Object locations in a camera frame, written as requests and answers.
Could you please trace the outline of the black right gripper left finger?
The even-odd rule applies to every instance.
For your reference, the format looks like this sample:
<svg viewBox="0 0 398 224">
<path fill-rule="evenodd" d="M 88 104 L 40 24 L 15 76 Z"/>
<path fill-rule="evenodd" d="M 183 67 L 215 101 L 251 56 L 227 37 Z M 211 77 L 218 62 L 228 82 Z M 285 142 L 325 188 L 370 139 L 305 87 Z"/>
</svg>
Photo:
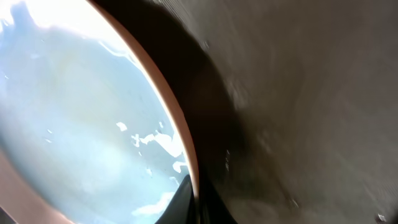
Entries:
<svg viewBox="0 0 398 224">
<path fill-rule="evenodd" d="M 195 199 L 189 175 L 184 177 L 156 224 L 196 224 Z"/>
</svg>

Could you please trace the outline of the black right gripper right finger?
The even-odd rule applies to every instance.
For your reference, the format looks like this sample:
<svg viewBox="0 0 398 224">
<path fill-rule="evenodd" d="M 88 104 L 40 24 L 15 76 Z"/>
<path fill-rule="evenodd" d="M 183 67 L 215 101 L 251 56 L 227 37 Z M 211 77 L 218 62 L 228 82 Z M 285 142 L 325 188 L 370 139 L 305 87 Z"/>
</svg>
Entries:
<svg viewBox="0 0 398 224">
<path fill-rule="evenodd" d="M 200 179 L 200 223 L 237 224 L 210 180 Z"/>
</svg>

